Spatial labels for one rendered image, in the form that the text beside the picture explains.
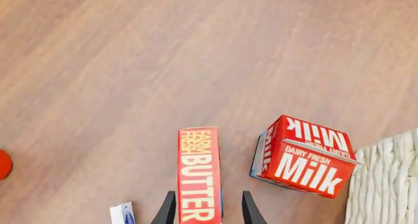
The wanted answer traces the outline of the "white and blue box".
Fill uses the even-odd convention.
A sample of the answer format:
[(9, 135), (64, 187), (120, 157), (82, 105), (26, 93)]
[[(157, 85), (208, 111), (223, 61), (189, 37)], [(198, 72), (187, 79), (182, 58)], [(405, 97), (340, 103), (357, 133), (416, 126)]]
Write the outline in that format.
[(117, 204), (110, 208), (111, 224), (136, 224), (132, 202)]

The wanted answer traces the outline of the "round red-orange object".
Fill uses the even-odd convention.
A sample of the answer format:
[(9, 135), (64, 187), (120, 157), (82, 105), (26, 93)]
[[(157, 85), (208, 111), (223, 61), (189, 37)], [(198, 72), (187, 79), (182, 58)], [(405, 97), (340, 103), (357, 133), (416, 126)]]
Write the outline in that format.
[(12, 171), (13, 163), (10, 155), (0, 149), (0, 180), (4, 180)]

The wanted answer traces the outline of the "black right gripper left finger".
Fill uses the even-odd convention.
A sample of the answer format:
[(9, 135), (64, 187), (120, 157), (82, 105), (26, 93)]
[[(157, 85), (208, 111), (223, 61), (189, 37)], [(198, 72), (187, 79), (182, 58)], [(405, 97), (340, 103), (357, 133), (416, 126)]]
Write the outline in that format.
[(151, 224), (173, 224), (175, 215), (176, 194), (175, 191), (169, 191)]

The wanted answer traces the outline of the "red milk carton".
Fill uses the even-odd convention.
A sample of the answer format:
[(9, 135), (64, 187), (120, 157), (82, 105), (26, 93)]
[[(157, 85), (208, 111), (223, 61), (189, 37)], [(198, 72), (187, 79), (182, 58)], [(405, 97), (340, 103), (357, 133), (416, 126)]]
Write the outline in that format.
[(282, 115), (259, 135), (249, 175), (333, 199), (359, 164), (346, 133)]

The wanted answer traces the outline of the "white woven basket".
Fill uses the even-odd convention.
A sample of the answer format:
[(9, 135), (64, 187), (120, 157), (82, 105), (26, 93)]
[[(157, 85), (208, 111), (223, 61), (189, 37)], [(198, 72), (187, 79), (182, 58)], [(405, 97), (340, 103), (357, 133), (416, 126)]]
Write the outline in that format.
[(418, 128), (355, 155), (344, 224), (418, 224)]

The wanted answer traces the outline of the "red butter box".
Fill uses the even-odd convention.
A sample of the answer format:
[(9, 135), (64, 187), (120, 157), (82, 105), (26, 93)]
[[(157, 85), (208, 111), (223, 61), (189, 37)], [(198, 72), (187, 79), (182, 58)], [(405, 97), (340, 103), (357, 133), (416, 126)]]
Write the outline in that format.
[(178, 131), (180, 224), (223, 224), (218, 128)]

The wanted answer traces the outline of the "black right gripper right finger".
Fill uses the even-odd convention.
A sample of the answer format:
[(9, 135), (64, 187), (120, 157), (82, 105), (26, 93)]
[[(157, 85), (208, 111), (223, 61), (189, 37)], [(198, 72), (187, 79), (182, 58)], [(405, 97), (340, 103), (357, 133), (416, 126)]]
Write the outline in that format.
[(242, 192), (242, 215), (244, 224), (267, 224), (249, 191)]

